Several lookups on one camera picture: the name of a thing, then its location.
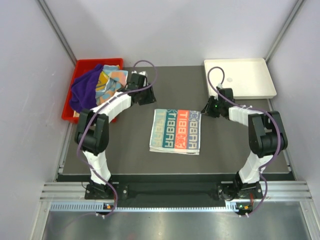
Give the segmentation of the rabbit print striped towel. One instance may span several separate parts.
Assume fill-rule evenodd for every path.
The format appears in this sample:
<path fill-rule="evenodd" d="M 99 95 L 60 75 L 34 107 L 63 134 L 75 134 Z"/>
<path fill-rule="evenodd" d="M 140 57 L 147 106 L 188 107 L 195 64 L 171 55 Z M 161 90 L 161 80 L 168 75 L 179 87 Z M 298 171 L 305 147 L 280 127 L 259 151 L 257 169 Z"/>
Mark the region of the rabbit print striped towel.
<path fill-rule="evenodd" d="M 198 156 L 202 115 L 196 110 L 155 109 L 149 150 L 157 153 Z"/>

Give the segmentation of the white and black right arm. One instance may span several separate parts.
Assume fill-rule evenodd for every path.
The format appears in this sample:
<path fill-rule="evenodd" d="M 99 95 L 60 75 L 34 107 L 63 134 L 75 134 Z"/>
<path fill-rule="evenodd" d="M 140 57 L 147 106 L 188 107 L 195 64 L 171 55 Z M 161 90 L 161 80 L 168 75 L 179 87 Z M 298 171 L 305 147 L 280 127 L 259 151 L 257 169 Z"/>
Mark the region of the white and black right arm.
<path fill-rule="evenodd" d="M 268 163 L 287 148 L 288 138 L 279 112 L 238 105 L 231 88 L 217 87 L 215 92 L 217 96 L 208 99 L 201 113 L 213 118 L 224 117 L 248 127 L 249 156 L 235 174 L 232 185 L 219 190 L 222 199 L 232 201 L 255 192 Z"/>

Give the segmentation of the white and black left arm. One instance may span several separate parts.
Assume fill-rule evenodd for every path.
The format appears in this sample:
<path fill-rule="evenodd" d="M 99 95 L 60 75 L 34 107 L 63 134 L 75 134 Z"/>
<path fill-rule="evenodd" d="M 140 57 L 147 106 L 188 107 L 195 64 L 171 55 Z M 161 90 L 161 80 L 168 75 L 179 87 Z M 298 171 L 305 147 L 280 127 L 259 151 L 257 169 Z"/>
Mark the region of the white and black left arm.
<path fill-rule="evenodd" d="M 109 144 L 109 123 L 134 104 L 147 105 L 156 101 L 146 71 L 133 71 L 125 87 L 109 100 L 92 109 L 83 109 L 79 115 L 74 136 L 77 154 L 85 156 L 90 179 L 85 187 L 86 200 L 116 199 L 117 192 L 110 182 L 106 149 Z"/>

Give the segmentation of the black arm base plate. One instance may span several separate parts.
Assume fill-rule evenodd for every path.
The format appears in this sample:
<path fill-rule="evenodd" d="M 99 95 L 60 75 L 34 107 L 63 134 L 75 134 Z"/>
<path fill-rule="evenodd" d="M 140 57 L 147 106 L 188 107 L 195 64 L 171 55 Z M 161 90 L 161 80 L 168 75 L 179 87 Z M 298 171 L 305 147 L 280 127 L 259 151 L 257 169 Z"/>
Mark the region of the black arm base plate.
<path fill-rule="evenodd" d="M 210 200 L 260 199 L 259 183 L 238 188 L 233 183 L 220 182 L 115 182 L 111 186 L 89 183 L 86 200 L 135 200 L 138 197 L 208 197 Z"/>

